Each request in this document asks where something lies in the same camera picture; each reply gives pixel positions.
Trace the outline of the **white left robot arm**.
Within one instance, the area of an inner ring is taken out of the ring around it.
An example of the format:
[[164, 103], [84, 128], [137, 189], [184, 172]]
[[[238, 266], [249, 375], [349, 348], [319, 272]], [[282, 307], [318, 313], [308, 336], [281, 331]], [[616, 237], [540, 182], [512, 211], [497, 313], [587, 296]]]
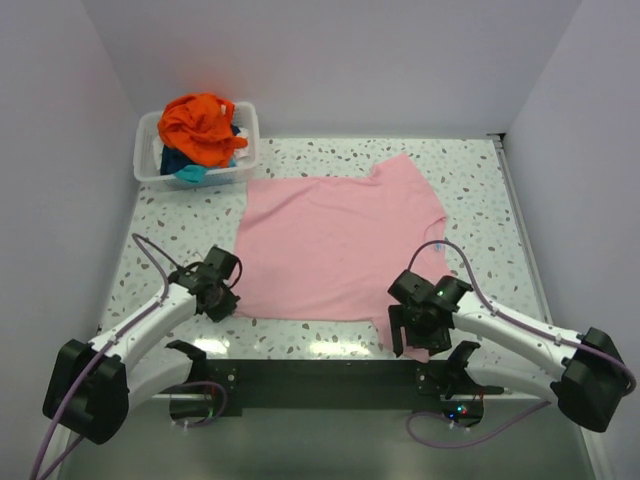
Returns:
[[205, 352], [166, 336], [199, 314], [214, 323], [229, 317], [240, 300], [232, 288], [242, 272], [236, 255], [212, 247], [204, 260], [164, 276], [161, 289], [133, 316], [88, 342], [68, 341], [58, 352], [43, 414], [101, 445], [154, 395], [176, 386], [208, 388]]

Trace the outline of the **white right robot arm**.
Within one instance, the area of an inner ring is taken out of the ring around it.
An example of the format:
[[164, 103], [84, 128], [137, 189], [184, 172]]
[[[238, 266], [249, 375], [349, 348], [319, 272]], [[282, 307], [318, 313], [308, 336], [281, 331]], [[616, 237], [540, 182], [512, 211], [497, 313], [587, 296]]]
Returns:
[[432, 284], [405, 270], [388, 289], [392, 350], [425, 351], [426, 376], [446, 399], [510, 390], [540, 398], [603, 433], [632, 385], [613, 339], [579, 333], [504, 307], [452, 276]]

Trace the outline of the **pink t shirt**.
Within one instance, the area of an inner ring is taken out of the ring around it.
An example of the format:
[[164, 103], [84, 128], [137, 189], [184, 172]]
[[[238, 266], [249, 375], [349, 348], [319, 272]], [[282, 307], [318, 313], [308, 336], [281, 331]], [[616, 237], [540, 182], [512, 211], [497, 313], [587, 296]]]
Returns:
[[391, 350], [389, 287], [411, 269], [431, 283], [450, 270], [435, 242], [447, 215], [405, 154], [366, 177], [256, 179], [234, 253], [243, 264], [237, 315], [370, 321]]

